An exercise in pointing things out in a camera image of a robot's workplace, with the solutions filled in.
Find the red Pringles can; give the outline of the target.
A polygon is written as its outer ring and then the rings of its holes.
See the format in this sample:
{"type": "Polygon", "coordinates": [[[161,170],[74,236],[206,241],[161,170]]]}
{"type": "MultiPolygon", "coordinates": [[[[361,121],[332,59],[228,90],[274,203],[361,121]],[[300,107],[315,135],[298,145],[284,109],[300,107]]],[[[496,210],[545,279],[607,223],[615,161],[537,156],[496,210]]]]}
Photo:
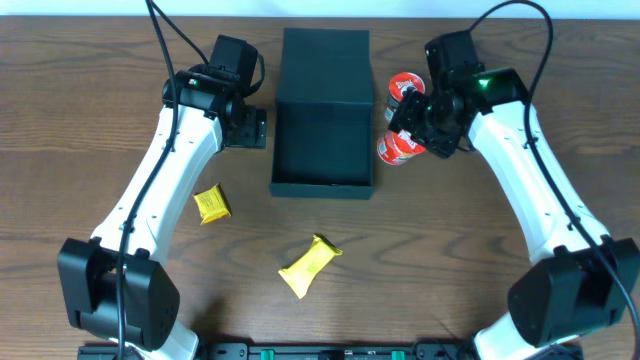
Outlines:
{"type": "Polygon", "coordinates": [[[389,165],[402,165],[416,155],[426,152],[426,148],[411,139],[411,135],[401,130],[399,133],[387,131],[377,141],[379,157],[389,165]]]}

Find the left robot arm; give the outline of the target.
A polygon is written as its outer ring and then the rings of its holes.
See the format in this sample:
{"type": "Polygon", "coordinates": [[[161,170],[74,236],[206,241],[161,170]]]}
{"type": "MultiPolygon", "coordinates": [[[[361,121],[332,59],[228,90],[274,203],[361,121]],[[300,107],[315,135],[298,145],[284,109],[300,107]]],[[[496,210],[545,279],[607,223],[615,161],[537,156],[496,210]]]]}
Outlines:
{"type": "Polygon", "coordinates": [[[87,241],[67,239],[57,259],[71,326],[123,341],[140,359],[193,359],[199,337],[177,319],[180,294],[165,270],[177,221],[211,157],[262,148],[266,113],[244,100],[251,73],[176,74],[163,89],[153,140],[122,197],[87,241]]]}

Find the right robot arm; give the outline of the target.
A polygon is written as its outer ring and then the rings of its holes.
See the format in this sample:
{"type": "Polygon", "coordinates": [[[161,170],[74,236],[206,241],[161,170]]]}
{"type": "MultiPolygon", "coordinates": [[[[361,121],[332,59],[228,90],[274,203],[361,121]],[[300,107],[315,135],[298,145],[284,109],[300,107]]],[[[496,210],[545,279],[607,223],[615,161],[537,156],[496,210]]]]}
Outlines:
{"type": "Polygon", "coordinates": [[[631,296],[639,248],[614,240],[586,208],[548,145],[532,91],[512,69],[413,86],[389,126],[441,158],[461,139],[495,174],[521,226],[532,265],[508,291],[508,310],[462,347],[461,359],[533,359],[639,311],[631,296]]]}

